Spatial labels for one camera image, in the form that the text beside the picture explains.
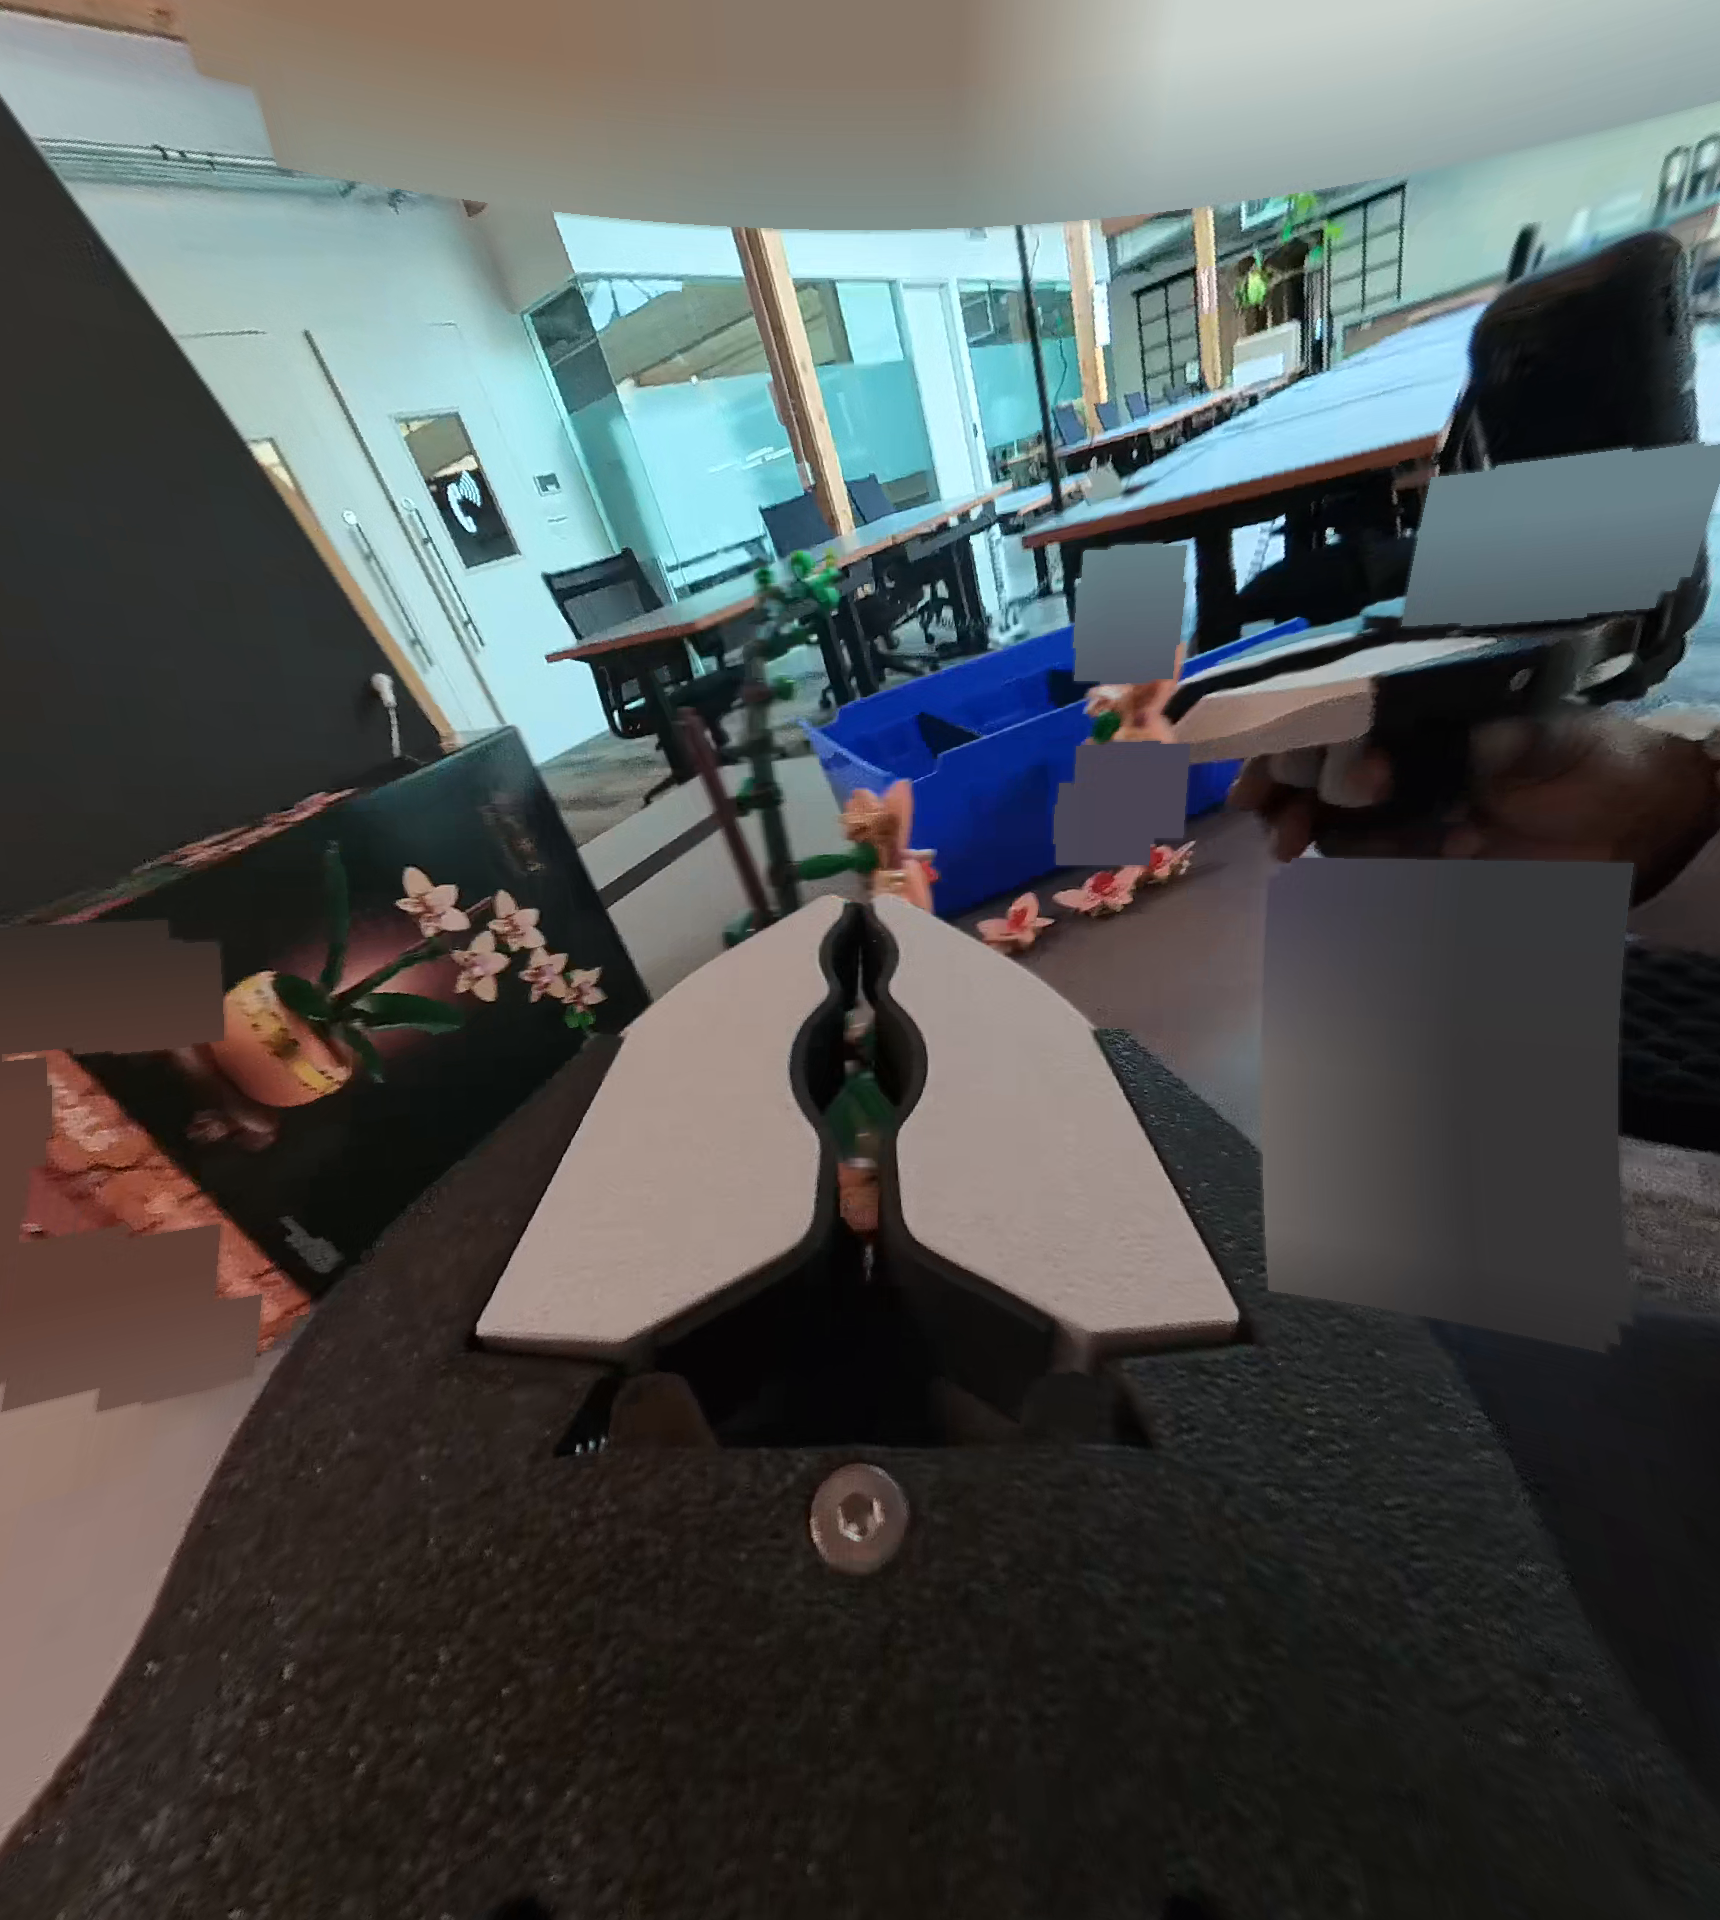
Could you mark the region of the phone icon door window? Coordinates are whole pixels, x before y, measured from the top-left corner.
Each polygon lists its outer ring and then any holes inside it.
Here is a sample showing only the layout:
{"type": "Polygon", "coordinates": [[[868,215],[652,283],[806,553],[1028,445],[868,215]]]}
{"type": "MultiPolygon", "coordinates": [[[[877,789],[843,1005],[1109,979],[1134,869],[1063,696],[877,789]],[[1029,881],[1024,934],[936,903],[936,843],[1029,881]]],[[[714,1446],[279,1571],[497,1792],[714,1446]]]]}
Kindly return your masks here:
{"type": "Polygon", "coordinates": [[[457,410],[400,413],[394,433],[460,563],[479,567],[519,557],[466,416],[457,410]]]}

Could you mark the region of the grey desk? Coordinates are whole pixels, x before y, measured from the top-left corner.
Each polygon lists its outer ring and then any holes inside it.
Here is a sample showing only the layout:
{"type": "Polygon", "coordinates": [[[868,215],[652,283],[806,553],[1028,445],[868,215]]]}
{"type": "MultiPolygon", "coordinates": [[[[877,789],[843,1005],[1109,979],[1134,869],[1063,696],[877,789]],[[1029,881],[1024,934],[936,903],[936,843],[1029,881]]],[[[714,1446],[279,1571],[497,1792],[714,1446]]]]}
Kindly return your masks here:
{"type": "MultiPolygon", "coordinates": [[[[1238,816],[1193,828],[1193,876],[1029,952],[1088,1023],[1119,1024],[1254,1129],[1254,957],[1265,864],[1238,816]]],[[[0,1843],[105,1702],[192,1509],[279,1349],[214,1388],[101,1407],[0,1388],[0,1843]]]]}

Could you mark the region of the hanging green plant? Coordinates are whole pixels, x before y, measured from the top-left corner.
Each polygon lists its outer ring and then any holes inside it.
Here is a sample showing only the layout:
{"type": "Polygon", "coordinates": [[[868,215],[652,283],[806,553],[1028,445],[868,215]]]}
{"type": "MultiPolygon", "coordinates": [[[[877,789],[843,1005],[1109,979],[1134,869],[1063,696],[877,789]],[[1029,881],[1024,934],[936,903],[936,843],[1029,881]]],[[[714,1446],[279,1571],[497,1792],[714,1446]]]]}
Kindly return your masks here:
{"type": "Polygon", "coordinates": [[[1276,287],[1326,271],[1329,250],[1344,237],[1344,220],[1322,189],[1276,201],[1242,201],[1238,214],[1265,214],[1254,225],[1263,238],[1237,258],[1237,303],[1263,309],[1276,287]]]}

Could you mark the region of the black pole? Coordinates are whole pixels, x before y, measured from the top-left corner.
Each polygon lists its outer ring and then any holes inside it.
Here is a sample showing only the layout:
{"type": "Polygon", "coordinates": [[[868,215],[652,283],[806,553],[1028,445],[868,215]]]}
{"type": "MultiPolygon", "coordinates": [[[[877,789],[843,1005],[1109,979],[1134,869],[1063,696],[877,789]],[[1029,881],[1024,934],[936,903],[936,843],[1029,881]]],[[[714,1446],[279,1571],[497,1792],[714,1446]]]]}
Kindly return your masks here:
{"type": "Polygon", "coordinates": [[[1046,365],[1043,365],[1036,255],[1029,255],[1028,225],[1016,225],[1016,258],[1019,258],[1019,287],[1024,287],[1024,333],[1028,333],[1036,393],[1037,393],[1037,456],[1043,456],[1043,472],[1050,482],[1050,508],[1052,508],[1052,513],[1063,513],[1067,512],[1067,472],[1063,472],[1056,422],[1052,422],[1052,401],[1050,401],[1046,365]]]}

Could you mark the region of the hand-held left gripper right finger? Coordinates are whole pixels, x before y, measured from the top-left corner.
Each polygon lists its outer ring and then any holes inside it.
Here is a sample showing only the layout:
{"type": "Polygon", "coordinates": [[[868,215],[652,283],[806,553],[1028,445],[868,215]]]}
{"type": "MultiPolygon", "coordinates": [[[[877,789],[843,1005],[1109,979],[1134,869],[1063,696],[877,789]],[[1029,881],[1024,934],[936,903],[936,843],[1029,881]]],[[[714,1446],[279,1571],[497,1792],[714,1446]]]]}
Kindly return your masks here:
{"type": "Polygon", "coordinates": [[[904,898],[888,998],[921,1046],[900,1214],[921,1255],[1037,1308],[1063,1363],[1224,1345],[1231,1290],[1067,993],[904,898]]]}

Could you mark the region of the black divider panel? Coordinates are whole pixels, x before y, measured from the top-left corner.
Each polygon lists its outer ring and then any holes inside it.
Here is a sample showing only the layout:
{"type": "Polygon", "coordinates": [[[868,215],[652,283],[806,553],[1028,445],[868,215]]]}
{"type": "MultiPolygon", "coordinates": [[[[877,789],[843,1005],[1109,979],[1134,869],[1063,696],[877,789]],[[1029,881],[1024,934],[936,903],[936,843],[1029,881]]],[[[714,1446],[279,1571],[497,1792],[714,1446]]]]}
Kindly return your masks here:
{"type": "Polygon", "coordinates": [[[0,921],[440,757],[231,416],[0,98],[0,921]]]}

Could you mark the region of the black office chair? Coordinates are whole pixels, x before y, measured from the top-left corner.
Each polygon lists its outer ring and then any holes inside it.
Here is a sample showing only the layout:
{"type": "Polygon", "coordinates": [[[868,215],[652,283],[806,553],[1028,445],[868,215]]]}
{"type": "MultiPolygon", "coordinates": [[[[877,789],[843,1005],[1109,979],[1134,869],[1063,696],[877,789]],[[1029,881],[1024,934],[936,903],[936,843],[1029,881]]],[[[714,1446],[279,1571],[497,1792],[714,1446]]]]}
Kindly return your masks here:
{"type": "MultiPolygon", "coordinates": [[[[545,574],[544,582],[582,647],[637,616],[662,613],[662,594],[630,551],[545,574]]],[[[693,778],[679,712],[693,712],[704,722],[718,762],[740,757],[728,744],[726,721],[745,691],[745,668],[726,659],[720,642],[714,642],[714,655],[701,655],[701,660],[693,660],[686,638],[662,638],[586,659],[586,664],[594,672],[608,733],[616,739],[652,739],[665,757],[665,778],[660,778],[644,800],[656,800],[693,778]]]]}

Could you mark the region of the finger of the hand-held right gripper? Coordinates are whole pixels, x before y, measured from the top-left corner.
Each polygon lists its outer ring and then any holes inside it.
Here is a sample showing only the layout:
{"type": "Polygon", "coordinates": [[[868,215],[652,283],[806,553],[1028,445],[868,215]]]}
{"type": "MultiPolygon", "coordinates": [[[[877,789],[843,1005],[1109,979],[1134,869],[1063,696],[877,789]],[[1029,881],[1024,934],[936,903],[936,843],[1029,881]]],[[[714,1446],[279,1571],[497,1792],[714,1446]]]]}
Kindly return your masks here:
{"type": "Polygon", "coordinates": [[[1353,659],[1265,672],[1238,664],[1178,686],[1169,734],[1193,762],[1308,756],[1371,733],[1380,677],[1353,659]]]}
{"type": "Polygon", "coordinates": [[[1277,624],[1263,636],[1196,655],[1196,687],[1215,691],[1289,677],[1401,638],[1405,627],[1396,616],[1358,616],[1329,627],[1277,624]]]}

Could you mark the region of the blue plastic bin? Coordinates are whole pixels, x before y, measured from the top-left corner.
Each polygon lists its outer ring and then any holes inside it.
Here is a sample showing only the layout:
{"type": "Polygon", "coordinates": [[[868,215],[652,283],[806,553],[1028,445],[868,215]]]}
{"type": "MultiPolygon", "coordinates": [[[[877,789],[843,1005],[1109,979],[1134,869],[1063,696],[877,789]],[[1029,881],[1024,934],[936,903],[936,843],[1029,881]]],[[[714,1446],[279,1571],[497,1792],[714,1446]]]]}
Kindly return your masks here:
{"type": "Polygon", "coordinates": [[[1242,757],[1088,739],[1091,686],[1189,672],[1175,620],[1138,620],[1138,636],[1088,620],[855,702],[808,744],[839,814],[855,789],[910,780],[934,904],[961,913],[1052,869],[1144,865],[1150,843],[1180,843],[1193,800],[1227,800],[1242,757]]]}

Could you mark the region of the brick orchid plant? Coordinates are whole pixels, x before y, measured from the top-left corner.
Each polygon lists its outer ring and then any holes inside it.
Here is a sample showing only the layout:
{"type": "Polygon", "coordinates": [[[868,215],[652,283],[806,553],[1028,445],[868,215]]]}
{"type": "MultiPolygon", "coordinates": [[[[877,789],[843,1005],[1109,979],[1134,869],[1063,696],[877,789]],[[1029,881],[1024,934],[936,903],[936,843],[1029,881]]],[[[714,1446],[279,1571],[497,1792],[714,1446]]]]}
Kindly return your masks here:
{"type": "MultiPolygon", "coordinates": [[[[697,729],[686,729],[689,762],[704,780],[714,822],[728,840],[728,856],[746,895],[746,913],[726,927],[726,945],[735,949],[750,934],[795,913],[806,877],[860,876],[868,898],[904,898],[919,909],[934,909],[936,869],[934,856],[913,846],[910,780],[894,780],[884,792],[855,789],[843,800],[843,851],[795,851],[784,822],[777,747],[770,729],[770,704],[784,696],[784,686],[768,668],[773,659],[792,655],[806,631],[821,638],[833,636],[839,563],[798,551],[785,561],[755,567],[755,594],[755,636],[745,655],[740,687],[746,721],[745,757],[750,770],[735,792],[726,792],[718,756],[701,744],[697,729]]],[[[850,1019],[850,1080],[830,1113],[839,1136],[839,1220],[850,1231],[870,1237],[878,1223],[878,1140],[888,1129],[888,1102],[870,1074],[870,1024],[863,1013],[850,1019]]]]}

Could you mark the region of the black mesh chair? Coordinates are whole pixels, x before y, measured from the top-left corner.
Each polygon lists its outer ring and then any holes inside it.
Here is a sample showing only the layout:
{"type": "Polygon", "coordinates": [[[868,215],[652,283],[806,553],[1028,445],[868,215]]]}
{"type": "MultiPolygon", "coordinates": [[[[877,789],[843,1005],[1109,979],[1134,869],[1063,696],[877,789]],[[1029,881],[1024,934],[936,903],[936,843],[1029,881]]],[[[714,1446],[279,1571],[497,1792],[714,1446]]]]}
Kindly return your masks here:
{"type": "Polygon", "coordinates": [[[1720,957],[1626,940],[1619,1135],[1720,1158],[1720,957]]]}

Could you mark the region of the person's right hand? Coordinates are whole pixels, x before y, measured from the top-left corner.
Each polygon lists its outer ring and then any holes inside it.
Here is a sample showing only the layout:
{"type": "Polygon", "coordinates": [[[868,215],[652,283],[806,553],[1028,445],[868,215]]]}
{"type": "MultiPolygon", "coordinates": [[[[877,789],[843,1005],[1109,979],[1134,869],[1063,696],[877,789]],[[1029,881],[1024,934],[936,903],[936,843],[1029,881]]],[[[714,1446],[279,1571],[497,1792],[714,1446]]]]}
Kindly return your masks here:
{"type": "Polygon", "coordinates": [[[1475,729],[1466,780],[1433,814],[1392,816],[1397,775],[1365,744],[1263,756],[1242,762],[1227,800],[1260,822],[1277,864],[1304,851],[1608,864],[1630,869],[1633,904],[1681,877],[1720,832],[1716,757],[1605,709],[1475,729]]]}

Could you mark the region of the long office table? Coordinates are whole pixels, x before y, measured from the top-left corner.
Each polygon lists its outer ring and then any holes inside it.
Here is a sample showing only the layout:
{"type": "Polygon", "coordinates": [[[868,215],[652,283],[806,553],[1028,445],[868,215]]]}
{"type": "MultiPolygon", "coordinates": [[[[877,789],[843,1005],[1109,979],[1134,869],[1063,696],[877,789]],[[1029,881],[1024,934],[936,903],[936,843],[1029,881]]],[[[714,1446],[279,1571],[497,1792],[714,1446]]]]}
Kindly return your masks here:
{"type": "Polygon", "coordinates": [[[1123,496],[1086,500],[1046,517],[1024,540],[1056,551],[1067,601],[1077,603],[1086,561],[1110,545],[1193,545],[1193,647],[1238,636],[1237,530],[1286,523],[1286,545],[1304,551],[1326,500],[1392,503],[1418,489],[1450,436],[1466,391],[1467,338],[1480,303],[1420,323],[1260,397],[1231,422],[1138,469],[1123,496]]]}

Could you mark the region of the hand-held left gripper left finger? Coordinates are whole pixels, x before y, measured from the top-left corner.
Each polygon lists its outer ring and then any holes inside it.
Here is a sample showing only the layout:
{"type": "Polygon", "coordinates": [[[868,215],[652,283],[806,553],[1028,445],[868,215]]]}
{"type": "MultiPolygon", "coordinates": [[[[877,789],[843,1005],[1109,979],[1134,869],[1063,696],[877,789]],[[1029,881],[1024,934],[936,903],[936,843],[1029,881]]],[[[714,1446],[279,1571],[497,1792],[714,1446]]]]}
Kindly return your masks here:
{"type": "Polygon", "coordinates": [[[795,1047],[839,1002],[824,949],[851,926],[855,903],[817,898],[630,1023],[478,1321],[489,1349],[644,1360],[808,1237],[821,1135],[795,1047]]]}

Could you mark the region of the black orchid product box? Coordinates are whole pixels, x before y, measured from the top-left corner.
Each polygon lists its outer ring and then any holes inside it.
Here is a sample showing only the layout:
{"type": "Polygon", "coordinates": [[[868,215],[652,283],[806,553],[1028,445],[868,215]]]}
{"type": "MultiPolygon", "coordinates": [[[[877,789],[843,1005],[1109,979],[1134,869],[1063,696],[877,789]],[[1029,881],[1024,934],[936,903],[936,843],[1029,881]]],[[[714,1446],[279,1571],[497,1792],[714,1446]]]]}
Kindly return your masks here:
{"type": "Polygon", "coordinates": [[[515,733],[0,926],[0,1255],[218,1255],[266,1345],[652,993],[515,733]]]}

